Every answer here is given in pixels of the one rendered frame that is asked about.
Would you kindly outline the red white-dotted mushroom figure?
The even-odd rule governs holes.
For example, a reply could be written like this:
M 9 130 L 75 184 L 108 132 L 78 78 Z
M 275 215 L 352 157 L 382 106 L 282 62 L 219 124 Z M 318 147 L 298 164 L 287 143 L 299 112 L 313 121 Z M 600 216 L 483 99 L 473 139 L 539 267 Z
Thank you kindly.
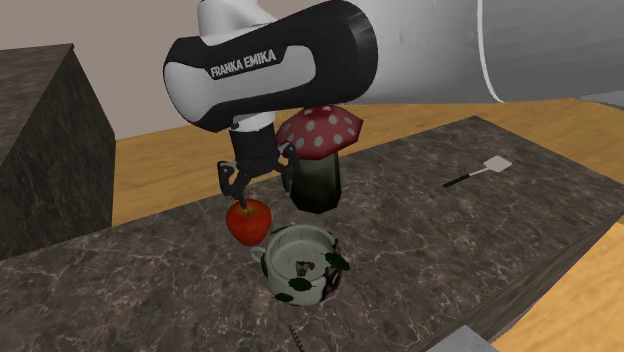
M 305 212 L 322 214 L 338 206 L 341 178 L 338 152 L 359 139 L 363 120 L 334 105 L 304 108 L 286 120 L 276 133 L 290 142 L 299 157 L 290 198 Z

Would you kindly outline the small dark spiral object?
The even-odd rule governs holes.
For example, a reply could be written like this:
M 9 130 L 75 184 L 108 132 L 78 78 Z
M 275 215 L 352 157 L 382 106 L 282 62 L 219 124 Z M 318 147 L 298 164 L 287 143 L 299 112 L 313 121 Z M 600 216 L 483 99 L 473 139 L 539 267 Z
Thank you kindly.
M 298 351 L 299 352 L 306 352 L 305 349 L 304 349 L 304 346 L 303 346 L 303 344 L 301 342 L 301 339 L 297 335 L 294 327 L 291 324 L 288 324 L 287 327 L 288 327 L 288 330 L 289 330 L 289 332 L 291 334 L 293 342 L 294 342 L 295 346 L 297 347 Z

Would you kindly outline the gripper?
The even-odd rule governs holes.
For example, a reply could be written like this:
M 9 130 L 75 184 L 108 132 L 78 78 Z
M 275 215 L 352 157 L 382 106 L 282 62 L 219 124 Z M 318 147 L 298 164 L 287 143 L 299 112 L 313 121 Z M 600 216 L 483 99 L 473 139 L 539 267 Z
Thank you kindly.
M 271 171 L 281 175 L 286 192 L 291 190 L 294 171 L 299 166 L 299 156 L 296 147 L 289 141 L 278 147 L 273 124 L 257 131 L 230 131 L 229 135 L 235 161 L 217 163 L 219 187 L 224 195 L 236 198 L 240 206 L 246 208 L 243 192 L 251 180 L 249 176 L 262 176 Z M 287 159 L 286 165 L 278 162 L 280 154 Z M 235 180 L 230 182 L 237 169 L 239 172 Z

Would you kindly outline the dark marble cabinet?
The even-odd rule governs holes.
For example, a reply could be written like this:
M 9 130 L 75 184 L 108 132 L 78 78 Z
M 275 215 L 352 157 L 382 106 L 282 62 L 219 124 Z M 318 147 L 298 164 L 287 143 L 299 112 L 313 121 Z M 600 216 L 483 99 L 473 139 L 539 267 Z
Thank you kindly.
M 73 45 L 0 50 L 0 261 L 110 227 L 115 154 Z

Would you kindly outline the grey block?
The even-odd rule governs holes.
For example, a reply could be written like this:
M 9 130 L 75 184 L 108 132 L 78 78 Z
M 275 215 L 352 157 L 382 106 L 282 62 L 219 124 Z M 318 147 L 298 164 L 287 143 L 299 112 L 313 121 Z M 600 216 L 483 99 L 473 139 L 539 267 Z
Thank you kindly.
M 437 344 L 429 348 L 426 352 L 500 352 L 488 341 L 464 325 Z

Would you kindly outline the white cow-print pot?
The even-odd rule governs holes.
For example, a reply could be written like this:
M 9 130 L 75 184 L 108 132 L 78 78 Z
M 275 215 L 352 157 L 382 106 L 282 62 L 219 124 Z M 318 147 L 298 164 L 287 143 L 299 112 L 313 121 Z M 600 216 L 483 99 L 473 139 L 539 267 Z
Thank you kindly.
M 325 229 L 292 224 L 271 233 L 265 246 L 254 246 L 250 257 L 261 264 L 273 297 L 292 306 L 326 300 L 350 269 L 338 240 Z

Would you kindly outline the red apple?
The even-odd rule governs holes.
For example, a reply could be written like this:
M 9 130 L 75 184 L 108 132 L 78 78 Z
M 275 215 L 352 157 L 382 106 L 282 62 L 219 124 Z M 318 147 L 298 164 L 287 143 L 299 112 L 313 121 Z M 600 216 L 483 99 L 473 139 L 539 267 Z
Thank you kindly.
M 246 201 L 246 208 L 239 202 L 233 204 L 226 213 L 226 225 L 230 233 L 245 246 L 260 244 L 272 223 L 270 208 L 255 199 Z

